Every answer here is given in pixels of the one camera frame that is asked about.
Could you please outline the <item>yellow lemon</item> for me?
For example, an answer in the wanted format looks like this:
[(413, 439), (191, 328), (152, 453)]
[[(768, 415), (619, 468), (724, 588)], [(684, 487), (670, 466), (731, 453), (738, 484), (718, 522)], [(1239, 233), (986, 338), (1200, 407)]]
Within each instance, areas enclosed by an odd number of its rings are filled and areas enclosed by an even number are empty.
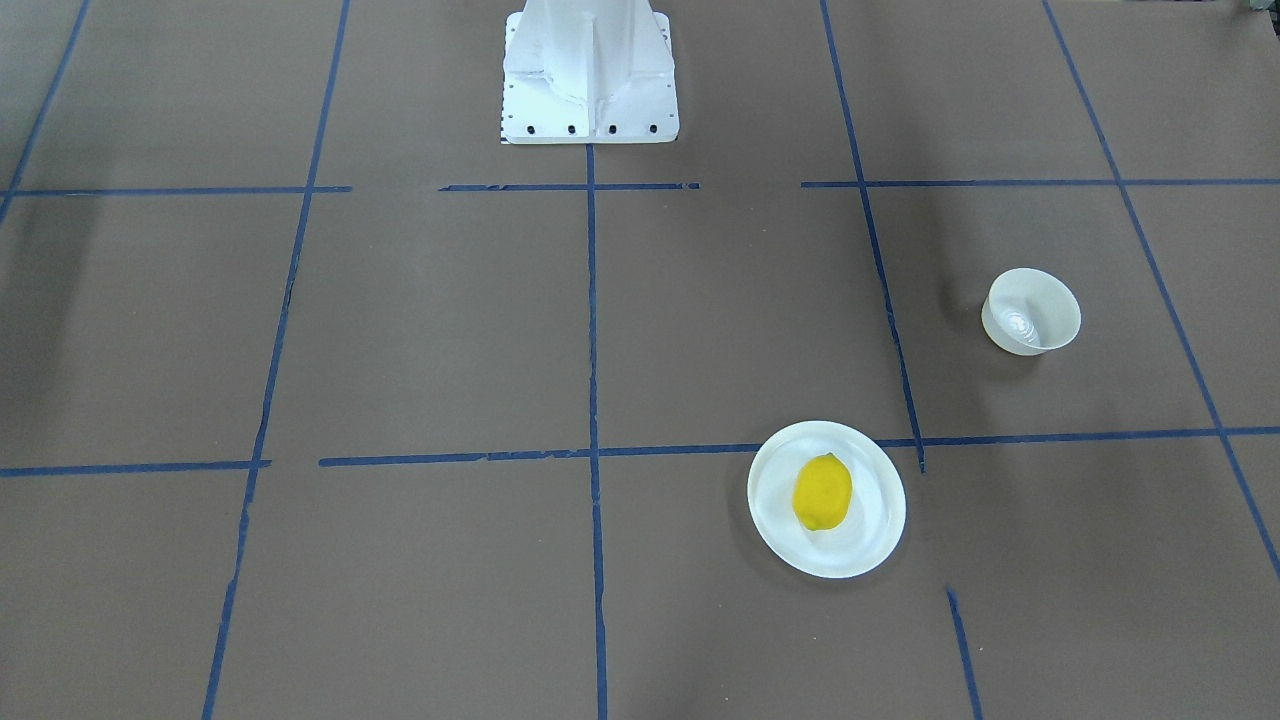
[(791, 505), (809, 532), (833, 530), (849, 515), (854, 496), (849, 466), (835, 454), (810, 459), (796, 475)]

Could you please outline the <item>white round plate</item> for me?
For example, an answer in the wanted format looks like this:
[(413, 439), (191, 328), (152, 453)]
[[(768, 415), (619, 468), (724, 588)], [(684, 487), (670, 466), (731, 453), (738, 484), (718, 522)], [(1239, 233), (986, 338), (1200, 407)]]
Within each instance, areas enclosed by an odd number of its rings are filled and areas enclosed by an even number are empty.
[[(850, 471), (852, 496), (840, 524), (812, 530), (794, 511), (794, 491), (803, 466), (827, 455)], [(904, 484), (888, 455), (836, 421), (800, 421), (777, 430), (751, 461), (746, 500), (765, 546), (791, 568), (823, 579), (878, 568), (899, 546), (908, 519)]]

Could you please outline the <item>white small bowl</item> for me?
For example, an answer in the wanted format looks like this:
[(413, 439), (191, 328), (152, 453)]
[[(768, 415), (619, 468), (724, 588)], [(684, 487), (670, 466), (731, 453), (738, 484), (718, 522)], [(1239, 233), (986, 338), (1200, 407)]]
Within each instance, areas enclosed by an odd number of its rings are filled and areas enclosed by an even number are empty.
[(1034, 268), (1012, 268), (991, 283), (980, 322), (1001, 350), (1029, 357), (1070, 345), (1082, 328), (1082, 309), (1057, 277)]

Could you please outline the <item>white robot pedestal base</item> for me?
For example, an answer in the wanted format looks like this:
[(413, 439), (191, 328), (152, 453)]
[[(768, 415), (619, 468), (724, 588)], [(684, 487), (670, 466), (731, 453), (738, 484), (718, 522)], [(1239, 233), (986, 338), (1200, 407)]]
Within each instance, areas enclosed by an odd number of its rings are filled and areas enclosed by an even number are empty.
[(503, 142), (678, 138), (672, 27), (649, 1), (527, 1), (503, 38)]

